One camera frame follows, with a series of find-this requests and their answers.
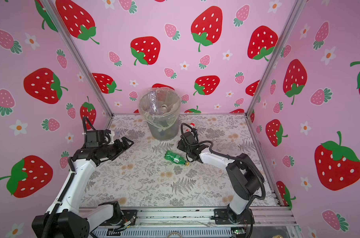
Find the green Sprite bottle yellow cap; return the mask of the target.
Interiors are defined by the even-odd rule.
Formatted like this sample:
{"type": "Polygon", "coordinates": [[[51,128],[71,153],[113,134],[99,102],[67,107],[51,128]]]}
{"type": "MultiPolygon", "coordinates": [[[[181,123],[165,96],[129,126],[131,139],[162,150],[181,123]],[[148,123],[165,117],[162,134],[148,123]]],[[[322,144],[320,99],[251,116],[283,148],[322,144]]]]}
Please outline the green Sprite bottle yellow cap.
{"type": "Polygon", "coordinates": [[[183,158],[181,155],[172,152],[172,151],[167,151],[164,155],[164,159],[170,162],[173,162],[177,165],[184,165],[184,166],[188,166],[189,162],[183,158]]]}

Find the clear bottle yellow label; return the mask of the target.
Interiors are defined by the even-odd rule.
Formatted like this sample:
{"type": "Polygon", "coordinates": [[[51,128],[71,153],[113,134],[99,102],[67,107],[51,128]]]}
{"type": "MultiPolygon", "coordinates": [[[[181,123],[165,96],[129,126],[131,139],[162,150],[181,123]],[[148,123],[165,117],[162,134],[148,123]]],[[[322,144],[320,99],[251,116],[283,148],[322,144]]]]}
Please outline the clear bottle yellow label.
{"type": "Polygon", "coordinates": [[[169,113],[170,110],[171,110],[171,107],[169,107],[169,106],[166,105],[166,104],[163,104],[163,105],[161,105],[161,106],[159,107],[159,109],[158,109],[158,114],[159,114],[159,115],[164,115],[164,114],[166,114],[166,113],[169,113]]]}

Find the clear bottle blue cap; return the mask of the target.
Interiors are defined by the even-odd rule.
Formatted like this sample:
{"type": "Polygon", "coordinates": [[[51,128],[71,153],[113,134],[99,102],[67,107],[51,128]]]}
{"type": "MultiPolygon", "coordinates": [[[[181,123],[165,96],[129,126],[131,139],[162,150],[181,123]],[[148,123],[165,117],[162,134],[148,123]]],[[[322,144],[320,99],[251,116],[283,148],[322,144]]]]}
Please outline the clear bottle blue cap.
{"type": "Polygon", "coordinates": [[[157,92],[156,91],[150,91],[147,93],[149,106],[151,113],[153,115],[156,115],[158,113],[158,98],[157,98],[157,92]]]}

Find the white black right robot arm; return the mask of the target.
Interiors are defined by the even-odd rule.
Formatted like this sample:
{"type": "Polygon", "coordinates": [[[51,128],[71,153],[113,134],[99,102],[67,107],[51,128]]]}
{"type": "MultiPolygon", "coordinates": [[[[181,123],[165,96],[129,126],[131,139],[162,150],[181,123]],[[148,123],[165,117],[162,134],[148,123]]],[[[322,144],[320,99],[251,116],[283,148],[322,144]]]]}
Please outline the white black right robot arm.
{"type": "Polygon", "coordinates": [[[211,141],[198,141],[198,136],[186,132],[180,136],[178,149],[185,152],[193,161],[211,165],[227,172],[235,192],[227,206],[227,218],[233,224],[243,221],[251,215],[250,205],[253,200],[264,200],[266,191],[264,177],[247,154],[229,156],[212,149],[211,141]]]}

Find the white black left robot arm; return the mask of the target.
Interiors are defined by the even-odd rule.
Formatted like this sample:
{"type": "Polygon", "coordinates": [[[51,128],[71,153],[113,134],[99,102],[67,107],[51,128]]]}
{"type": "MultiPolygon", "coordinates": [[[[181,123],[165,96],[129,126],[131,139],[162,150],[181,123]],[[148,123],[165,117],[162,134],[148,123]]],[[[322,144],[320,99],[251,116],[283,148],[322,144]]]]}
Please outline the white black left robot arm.
{"type": "Polygon", "coordinates": [[[87,142],[69,158],[70,172],[58,197],[46,213],[36,216],[32,229],[38,238],[87,238],[102,223],[124,222],[124,214],[118,202],[100,204],[85,217],[79,214],[81,198],[95,169],[106,161],[112,161],[129,149],[134,142],[126,137],[108,145],[87,142]]]}

